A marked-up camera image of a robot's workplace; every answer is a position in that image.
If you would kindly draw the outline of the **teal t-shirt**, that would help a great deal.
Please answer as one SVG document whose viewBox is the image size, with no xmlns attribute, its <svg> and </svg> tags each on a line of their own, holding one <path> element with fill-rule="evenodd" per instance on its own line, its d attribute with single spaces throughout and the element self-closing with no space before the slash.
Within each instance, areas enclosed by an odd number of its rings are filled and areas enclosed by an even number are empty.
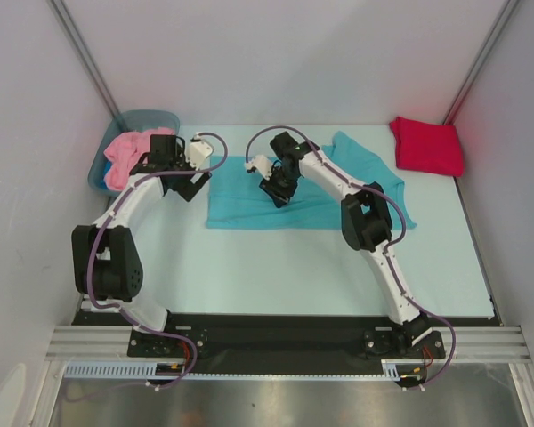
<svg viewBox="0 0 534 427">
<path fill-rule="evenodd" d="M 352 177 L 366 183 L 377 182 L 401 209 L 407 228 L 417 226 L 405 206 L 405 182 L 380 156 L 341 131 L 322 150 Z M 247 173 L 244 162 L 243 156 L 230 156 L 212 177 L 206 221 L 209 229 L 341 229 L 340 205 L 314 182 L 301 179 L 291 202 L 277 208 L 260 189 L 262 176 Z"/>
</svg>

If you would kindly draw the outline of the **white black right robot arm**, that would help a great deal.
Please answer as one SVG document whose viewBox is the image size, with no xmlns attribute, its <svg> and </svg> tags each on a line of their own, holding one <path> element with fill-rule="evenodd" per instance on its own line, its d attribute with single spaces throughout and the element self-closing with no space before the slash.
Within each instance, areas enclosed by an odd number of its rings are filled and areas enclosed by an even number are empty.
<svg viewBox="0 0 534 427">
<path fill-rule="evenodd" d="M 277 208 L 290 203 L 301 178 L 317 184 L 340 205 L 344 241 L 366 258 L 382 288 L 392 322 L 393 348 L 403 357 L 415 356 L 424 348 L 432 328 L 406 285 L 393 251 L 399 242 L 392 237 L 389 208 L 395 206 L 393 201 L 378 183 L 353 178 L 309 140 L 299 143 L 284 132 L 275 136 L 270 146 L 276 159 L 247 157 L 246 171 L 262 176 L 260 189 Z"/>
</svg>

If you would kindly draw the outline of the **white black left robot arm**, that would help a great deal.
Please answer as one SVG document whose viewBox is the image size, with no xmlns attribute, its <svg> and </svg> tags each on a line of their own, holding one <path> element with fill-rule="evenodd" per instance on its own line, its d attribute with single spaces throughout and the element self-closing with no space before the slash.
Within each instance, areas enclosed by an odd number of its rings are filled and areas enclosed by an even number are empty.
<svg viewBox="0 0 534 427">
<path fill-rule="evenodd" d="M 173 353 L 178 333 L 166 326 L 167 310 L 148 290 L 134 237 L 143 220 L 171 191 L 190 202 L 211 178 L 204 169 L 214 152 L 205 139 L 172 134 L 150 136 L 149 151 L 129 173 L 125 189 L 90 225 L 71 234 L 76 289 L 97 310 L 115 309 L 138 328 L 150 329 L 148 345 L 157 354 Z"/>
</svg>

